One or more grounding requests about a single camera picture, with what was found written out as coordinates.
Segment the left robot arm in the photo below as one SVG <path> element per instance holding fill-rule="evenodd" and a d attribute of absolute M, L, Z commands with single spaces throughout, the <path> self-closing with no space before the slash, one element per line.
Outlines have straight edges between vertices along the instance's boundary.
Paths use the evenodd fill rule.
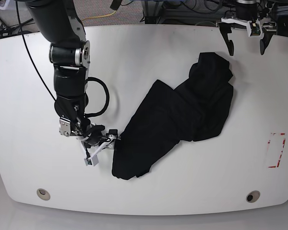
<path fill-rule="evenodd" d="M 260 40 L 261 55 L 265 53 L 272 37 L 277 34 L 277 25 L 275 20 L 269 16 L 269 9 L 265 8 L 258 12 L 257 7 L 257 1 L 255 0 L 238 0 L 236 1 L 236 16 L 223 17 L 221 22 L 218 23 L 230 56 L 234 55 L 234 44 L 228 38 L 228 34 L 232 33 L 231 27 L 233 24 L 245 27 L 248 37 L 262 37 Z"/>

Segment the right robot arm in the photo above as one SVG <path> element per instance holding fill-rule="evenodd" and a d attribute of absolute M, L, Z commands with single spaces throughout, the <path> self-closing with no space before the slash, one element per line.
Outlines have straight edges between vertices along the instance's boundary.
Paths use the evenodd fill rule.
<path fill-rule="evenodd" d="M 25 5 L 42 35 L 50 42 L 49 60 L 54 67 L 54 108 L 60 117 L 60 134 L 77 137 L 86 148 L 113 149 L 118 139 L 115 129 L 103 134 L 105 127 L 91 123 L 91 117 L 102 115 L 108 108 L 110 94 L 106 84 L 89 77 L 90 42 L 72 0 L 26 0 Z M 90 81 L 105 91 L 104 107 L 86 113 L 86 93 Z"/>

